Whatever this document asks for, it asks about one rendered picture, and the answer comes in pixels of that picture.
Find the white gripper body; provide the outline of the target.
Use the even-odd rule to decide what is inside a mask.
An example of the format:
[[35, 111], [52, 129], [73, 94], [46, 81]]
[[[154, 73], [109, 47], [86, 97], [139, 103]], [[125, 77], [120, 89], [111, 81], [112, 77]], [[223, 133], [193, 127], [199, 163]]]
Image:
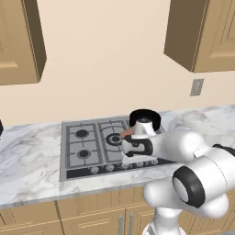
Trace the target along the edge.
[[155, 135], [156, 132], [150, 120], [137, 120], [131, 137], [133, 139], [147, 139]]

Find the grey gas hob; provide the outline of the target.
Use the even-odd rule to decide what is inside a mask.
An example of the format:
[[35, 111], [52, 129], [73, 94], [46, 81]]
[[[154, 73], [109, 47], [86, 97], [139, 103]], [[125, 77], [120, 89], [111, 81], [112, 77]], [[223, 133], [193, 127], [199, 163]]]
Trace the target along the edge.
[[[158, 158], [157, 165], [151, 165], [151, 161], [143, 162], [142, 167], [137, 167], [136, 163], [129, 163], [129, 168], [123, 170], [119, 133], [128, 127], [128, 117], [63, 122], [60, 181], [133, 171], [138, 168], [174, 165], [174, 162]], [[112, 172], [106, 171], [109, 164], [114, 165]], [[95, 166], [99, 171], [97, 174], [91, 174], [91, 168]]]

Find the wooden cupboard door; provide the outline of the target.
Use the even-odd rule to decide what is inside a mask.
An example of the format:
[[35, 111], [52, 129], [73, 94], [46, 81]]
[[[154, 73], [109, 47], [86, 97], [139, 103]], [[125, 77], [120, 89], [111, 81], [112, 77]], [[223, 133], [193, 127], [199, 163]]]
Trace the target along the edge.
[[119, 215], [122, 215], [124, 235], [124, 209], [114, 209], [62, 220], [65, 235], [118, 235]]
[[130, 212], [134, 213], [132, 235], [142, 235], [145, 227], [151, 222], [154, 215], [154, 207], [147, 204], [137, 204], [125, 209], [125, 235], [129, 235]]

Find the wooden base cupboard run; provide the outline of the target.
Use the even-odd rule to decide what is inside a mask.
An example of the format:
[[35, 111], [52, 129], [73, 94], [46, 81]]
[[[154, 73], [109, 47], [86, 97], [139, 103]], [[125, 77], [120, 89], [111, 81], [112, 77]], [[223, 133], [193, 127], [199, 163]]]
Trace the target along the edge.
[[214, 235], [235, 230], [235, 190], [228, 192], [229, 209], [222, 218], [202, 218], [183, 212], [179, 225], [187, 235]]

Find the grey wall socket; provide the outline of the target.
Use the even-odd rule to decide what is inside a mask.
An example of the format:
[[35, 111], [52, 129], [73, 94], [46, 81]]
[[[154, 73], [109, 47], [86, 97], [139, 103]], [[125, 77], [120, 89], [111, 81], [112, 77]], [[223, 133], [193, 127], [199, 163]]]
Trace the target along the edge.
[[203, 87], [204, 80], [203, 79], [195, 79], [193, 81], [192, 87], [191, 87], [191, 96], [198, 96], [201, 94], [201, 90]]

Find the wooden wall cupboard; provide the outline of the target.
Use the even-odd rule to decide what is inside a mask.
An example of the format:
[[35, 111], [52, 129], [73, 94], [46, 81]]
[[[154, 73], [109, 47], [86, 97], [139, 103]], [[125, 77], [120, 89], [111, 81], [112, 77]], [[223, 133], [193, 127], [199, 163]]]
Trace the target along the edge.
[[37, 84], [47, 55], [37, 0], [0, 0], [0, 85]]
[[235, 71], [235, 0], [171, 0], [164, 54], [192, 73]]

